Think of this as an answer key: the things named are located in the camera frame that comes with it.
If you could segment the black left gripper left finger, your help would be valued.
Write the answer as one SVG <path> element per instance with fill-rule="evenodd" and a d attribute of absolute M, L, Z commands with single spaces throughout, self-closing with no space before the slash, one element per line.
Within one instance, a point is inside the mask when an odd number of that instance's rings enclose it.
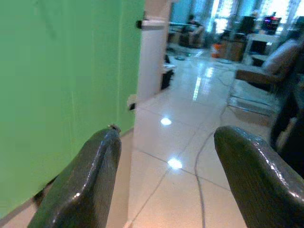
<path fill-rule="evenodd" d="M 115 128 L 93 134 L 55 178 L 28 227 L 106 227 L 121 147 Z"/>

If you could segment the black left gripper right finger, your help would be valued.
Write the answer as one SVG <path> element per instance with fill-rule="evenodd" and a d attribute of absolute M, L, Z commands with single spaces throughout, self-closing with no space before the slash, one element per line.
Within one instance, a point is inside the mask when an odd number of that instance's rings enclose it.
<path fill-rule="evenodd" d="M 214 144 L 248 228 L 304 226 L 304 180 L 264 139 L 222 126 Z"/>

